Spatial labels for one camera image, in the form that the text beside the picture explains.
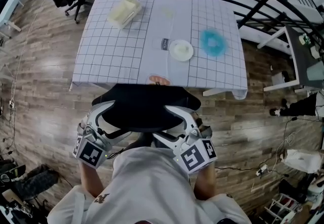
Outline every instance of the desk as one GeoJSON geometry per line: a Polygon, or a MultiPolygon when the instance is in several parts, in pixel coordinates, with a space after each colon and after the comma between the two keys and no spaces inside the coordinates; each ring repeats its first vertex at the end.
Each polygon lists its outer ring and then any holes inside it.
{"type": "Polygon", "coordinates": [[[8,0],[4,9],[1,11],[0,14],[0,27],[4,24],[6,25],[10,25],[11,27],[13,27],[15,30],[17,31],[21,31],[21,29],[15,25],[13,22],[11,22],[9,19],[13,13],[13,11],[15,10],[17,4],[20,2],[20,0],[8,0]]]}
{"type": "Polygon", "coordinates": [[[276,89],[286,88],[295,85],[304,85],[314,88],[322,89],[322,80],[310,81],[307,77],[307,68],[314,65],[318,60],[314,59],[311,55],[309,48],[301,45],[299,42],[299,33],[295,31],[290,26],[286,25],[278,32],[273,34],[270,39],[262,42],[258,45],[258,49],[264,47],[268,42],[272,41],[275,38],[278,38],[282,34],[286,34],[289,47],[292,53],[292,58],[294,61],[296,80],[292,80],[282,84],[276,84],[272,86],[267,86],[263,88],[263,91],[272,91],[276,89]]]}
{"type": "Polygon", "coordinates": [[[220,0],[138,0],[143,9],[123,30],[107,15],[121,0],[95,0],[79,44],[72,82],[166,84],[211,88],[204,96],[231,91],[247,94],[247,73],[231,5],[220,0]],[[226,53],[211,57],[199,33],[215,28],[227,42],[226,53]],[[172,40],[194,47],[188,62],[173,59],[172,40]]]}

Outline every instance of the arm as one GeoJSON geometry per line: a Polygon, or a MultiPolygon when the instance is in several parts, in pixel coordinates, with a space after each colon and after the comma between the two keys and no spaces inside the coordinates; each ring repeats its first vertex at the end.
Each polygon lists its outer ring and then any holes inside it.
{"type": "Polygon", "coordinates": [[[202,169],[198,173],[193,193],[196,199],[202,201],[206,201],[217,195],[214,162],[202,169]]]}
{"type": "Polygon", "coordinates": [[[103,191],[103,185],[99,179],[97,171],[94,168],[79,163],[81,172],[81,185],[93,197],[97,197],[103,191]]]}

